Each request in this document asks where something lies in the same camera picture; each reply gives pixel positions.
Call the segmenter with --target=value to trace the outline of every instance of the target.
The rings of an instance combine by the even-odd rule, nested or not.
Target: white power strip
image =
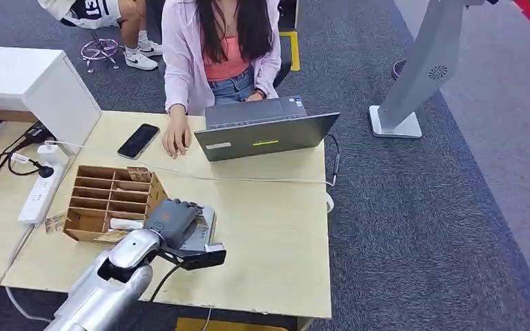
[[[45,163],[45,166],[54,168],[54,174],[48,178],[38,177],[33,185],[33,189],[21,209],[18,221],[27,224],[40,224],[46,217],[50,204],[54,199],[54,194],[64,174],[64,165],[51,165]]]

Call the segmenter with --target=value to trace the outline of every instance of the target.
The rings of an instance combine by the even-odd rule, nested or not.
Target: white cable
[[[200,331],[206,331],[206,328],[208,327],[208,322],[210,322],[210,314],[212,313],[212,308],[208,310],[208,317],[206,317],[206,323],[204,324],[204,327]]]
[[[21,248],[23,247],[24,243],[26,242],[27,238],[29,237],[29,235],[31,234],[31,232],[33,231],[34,228],[35,227],[33,225],[26,226],[25,231],[23,231],[23,235],[21,235],[21,237],[19,237],[19,240],[17,240],[17,242],[15,243],[15,246],[13,247],[13,251],[9,255],[9,260],[8,260],[7,269],[5,270],[5,273],[7,271],[9,271],[9,269],[13,265],[13,261],[15,261],[15,258],[17,257],[17,255],[21,251]],[[32,319],[34,321],[43,321],[43,322],[46,322],[46,323],[50,323],[51,322],[50,319],[29,315],[23,309],[23,307],[21,307],[21,305],[19,305],[19,303],[17,302],[17,300],[13,296],[13,293],[11,293],[11,289],[8,286],[5,287],[5,291],[7,292],[7,296],[9,297],[9,300],[11,300],[11,303],[13,303],[15,308],[17,308],[17,310],[23,316],[25,316],[27,319]]]
[[[152,168],[156,168],[156,169],[162,169],[162,170],[166,170],[166,171],[169,171],[169,172],[174,172],[176,174],[181,174],[183,176],[187,176],[187,177],[191,177],[191,178],[195,178],[195,179],[202,179],[202,180],[205,180],[205,181],[253,181],[253,182],[256,181],[256,182],[269,182],[269,183],[312,183],[312,184],[326,184],[326,185],[329,185],[331,187],[333,187],[336,184],[336,178],[334,178],[333,182],[331,183],[329,181],[317,181],[317,180],[314,180],[314,179],[254,179],[254,178],[215,178],[215,177],[204,177],[204,176],[197,176],[195,174],[191,174],[191,173],[184,172],[184,171],[179,171],[179,170],[175,170],[175,169],[161,167],[159,165],[152,165],[152,164],[149,164],[149,163],[146,163],[146,162],[128,159],[126,157],[123,157],[123,156],[115,153],[115,152],[111,152],[111,151],[108,151],[108,150],[101,150],[99,148],[94,148],[94,147],[90,147],[90,146],[78,145],[76,143],[66,143],[65,141],[55,141],[55,140],[47,140],[47,141],[45,141],[45,143],[60,143],[62,145],[68,145],[68,146],[74,146],[74,147],[87,148],[87,149],[90,149],[90,150],[96,150],[98,152],[108,153],[108,154],[114,155],[116,157],[119,157],[121,159],[125,159],[125,160],[128,160],[128,161],[133,161],[133,162],[142,164],[144,166],[148,166],[148,167],[152,167]]]

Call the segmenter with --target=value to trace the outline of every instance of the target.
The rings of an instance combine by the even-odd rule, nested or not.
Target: black phone
[[[149,146],[149,143],[157,136],[159,128],[149,124],[141,124],[137,131],[125,141],[117,153],[128,159],[135,160]]]

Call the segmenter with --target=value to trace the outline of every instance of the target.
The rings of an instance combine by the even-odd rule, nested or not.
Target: laptop
[[[232,128],[247,124],[296,119],[308,116],[302,98],[287,97],[206,107],[207,129]]]
[[[207,129],[194,135],[214,162],[316,147],[339,116],[308,116],[301,97],[233,103],[207,107]]]

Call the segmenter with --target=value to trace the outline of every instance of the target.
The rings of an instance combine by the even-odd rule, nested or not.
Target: sneaker
[[[127,66],[134,67],[141,70],[153,70],[157,68],[157,62],[153,61],[152,59],[148,59],[146,56],[142,54],[142,52],[136,52],[125,54],[125,63],[127,63]]]
[[[139,49],[141,50],[141,53],[146,57],[154,57],[163,54],[163,52],[161,51],[161,45],[159,45],[158,43],[154,43],[151,40],[147,40],[147,42],[141,43],[139,45]]]

